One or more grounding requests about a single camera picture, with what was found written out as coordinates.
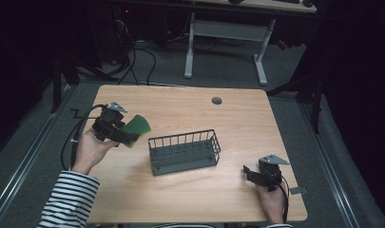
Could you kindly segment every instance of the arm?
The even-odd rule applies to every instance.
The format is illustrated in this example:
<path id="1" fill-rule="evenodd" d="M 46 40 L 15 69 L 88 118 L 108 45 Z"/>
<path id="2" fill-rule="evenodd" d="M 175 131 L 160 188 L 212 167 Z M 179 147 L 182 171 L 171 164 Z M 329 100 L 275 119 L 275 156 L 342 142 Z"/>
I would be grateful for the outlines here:
<path id="1" fill-rule="evenodd" d="M 38 227 L 85 227 L 100 183 L 88 176 L 118 142 L 101 142 L 90 129 L 80 139 L 71 171 L 62 171 L 46 203 Z"/>
<path id="2" fill-rule="evenodd" d="M 274 191 L 268 192 L 267 187 L 257 184 L 256 186 L 260 193 L 260 205 L 269 222 L 273 224 L 268 228 L 293 227 L 292 225 L 283 224 L 284 195 L 281 189 L 277 187 Z M 284 182 L 281 183 L 281 186 L 285 190 Z"/>

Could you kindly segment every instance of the green cloth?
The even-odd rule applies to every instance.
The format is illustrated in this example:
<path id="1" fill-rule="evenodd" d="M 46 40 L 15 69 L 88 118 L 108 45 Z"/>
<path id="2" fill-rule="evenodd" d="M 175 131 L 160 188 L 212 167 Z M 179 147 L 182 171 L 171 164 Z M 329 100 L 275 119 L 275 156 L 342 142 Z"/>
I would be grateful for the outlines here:
<path id="1" fill-rule="evenodd" d="M 120 128 L 122 131 L 129 134 L 138 134 L 143 136 L 145 133 L 151 131 L 150 125 L 147 120 L 141 116 L 136 115 L 129 123 Z M 136 141 L 130 143 L 124 143 L 125 146 L 131 148 Z"/>

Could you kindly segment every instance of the wire basket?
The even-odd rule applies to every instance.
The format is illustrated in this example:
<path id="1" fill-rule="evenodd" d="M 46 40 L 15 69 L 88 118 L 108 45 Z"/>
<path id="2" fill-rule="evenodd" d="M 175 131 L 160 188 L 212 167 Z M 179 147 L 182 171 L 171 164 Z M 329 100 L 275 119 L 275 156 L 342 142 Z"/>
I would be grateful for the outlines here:
<path id="1" fill-rule="evenodd" d="M 215 166 L 221 152 L 213 129 L 148 139 L 154 176 Z"/>

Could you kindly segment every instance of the white desk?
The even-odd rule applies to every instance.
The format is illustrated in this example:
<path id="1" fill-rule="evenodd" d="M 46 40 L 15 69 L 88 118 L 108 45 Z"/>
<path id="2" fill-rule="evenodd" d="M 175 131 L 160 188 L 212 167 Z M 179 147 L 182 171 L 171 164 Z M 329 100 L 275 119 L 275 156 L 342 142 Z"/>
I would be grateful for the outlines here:
<path id="1" fill-rule="evenodd" d="M 231 5 L 228 0 L 196 0 L 195 2 L 200 3 L 211 3 L 211 4 L 228 4 Z M 307 8 L 300 2 L 299 4 L 285 3 L 273 0 L 245 0 L 240 4 L 235 6 L 237 7 L 249 7 L 249 8 L 261 8 L 267 10 L 287 10 L 294 12 L 311 12 L 314 13 L 317 9 L 312 6 Z M 189 47 L 186 53 L 186 62 L 185 62 L 185 78 L 192 77 L 193 71 L 193 42 L 195 35 L 202 36 L 212 36 L 219 38 L 229 38 L 229 39 L 241 39 L 249 41 L 261 42 L 261 47 L 259 53 L 254 55 L 254 63 L 257 68 L 258 77 L 260 79 L 260 84 L 263 86 L 267 85 L 267 80 L 265 72 L 263 70 L 262 58 L 265 53 L 266 47 L 268 45 L 270 36 L 276 20 L 270 20 L 267 27 L 259 26 L 248 26 L 242 24 L 232 24 L 232 23 L 222 23 L 222 22 L 213 22 L 213 21 L 203 21 L 195 20 L 195 13 L 191 13 L 190 20 L 190 29 L 189 29 Z"/>

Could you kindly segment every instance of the dark background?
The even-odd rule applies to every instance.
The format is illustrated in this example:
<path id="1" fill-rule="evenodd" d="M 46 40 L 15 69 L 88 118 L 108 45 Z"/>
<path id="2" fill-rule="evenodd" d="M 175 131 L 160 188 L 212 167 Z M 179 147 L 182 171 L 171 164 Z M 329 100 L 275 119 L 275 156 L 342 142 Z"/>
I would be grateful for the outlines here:
<path id="1" fill-rule="evenodd" d="M 308 45 L 292 80 L 325 75 L 322 91 L 342 138 L 385 214 L 385 0 L 317 1 L 316 6 L 319 14 L 344 20 L 320 28 L 312 22 L 279 20 L 271 43 Z M 108 51 L 115 49 L 111 46 L 115 42 L 101 40 L 104 30 L 115 29 L 114 25 L 90 23 L 109 11 L 105 16 L 91 11 L 92 6 L 63 2 L 0 2 L 0 151 L 42 98 L 62 52 L 96 67 L 118 56 Z M 162 45 L 166 31 L 179 32 L 185 20 L 184 12 L 132 13 L 134 22 L 142 25 L 134 31 Z"/>

